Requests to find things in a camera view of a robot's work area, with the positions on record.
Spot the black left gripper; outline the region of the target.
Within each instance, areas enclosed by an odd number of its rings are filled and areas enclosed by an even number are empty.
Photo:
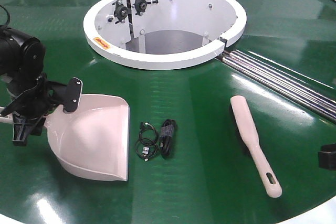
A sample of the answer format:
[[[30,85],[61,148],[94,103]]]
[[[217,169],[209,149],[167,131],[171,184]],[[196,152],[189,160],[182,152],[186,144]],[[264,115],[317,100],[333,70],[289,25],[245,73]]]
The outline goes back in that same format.
[[[82,81],[76,77],[68,84],[49,81],[42,73],[36,85],[14,97],[12,102],[1,110],[1,116],[13,115],[13,144],[26,146],[30,135],[40,136],[44,123],[44,115],[58,105],[63,104],[64,113],[73,113],[79,105],[82,93]]]

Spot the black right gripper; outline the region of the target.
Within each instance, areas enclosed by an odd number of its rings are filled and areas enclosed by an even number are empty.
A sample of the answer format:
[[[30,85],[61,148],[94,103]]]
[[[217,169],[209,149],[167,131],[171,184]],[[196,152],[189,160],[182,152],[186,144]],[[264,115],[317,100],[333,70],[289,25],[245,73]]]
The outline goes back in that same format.
[[[335,143],[322,145],[318,151],[319,167],[323,169],[335,169]]]

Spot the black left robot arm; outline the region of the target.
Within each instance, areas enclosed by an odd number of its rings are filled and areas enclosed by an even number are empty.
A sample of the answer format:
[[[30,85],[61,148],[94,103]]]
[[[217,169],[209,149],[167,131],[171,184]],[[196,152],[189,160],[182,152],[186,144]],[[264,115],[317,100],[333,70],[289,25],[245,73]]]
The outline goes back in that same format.
[[[82,81],[68,84],[47,79],[43,72],[45,46],[36,37],[9,27],[10,14],[1,25],[1,79],[11,102],[1,110],[1,118],[13,125],[13,144],[26,146],[30,135],[41,135],[47,115],[62,105],[75,112],[80,101]]]

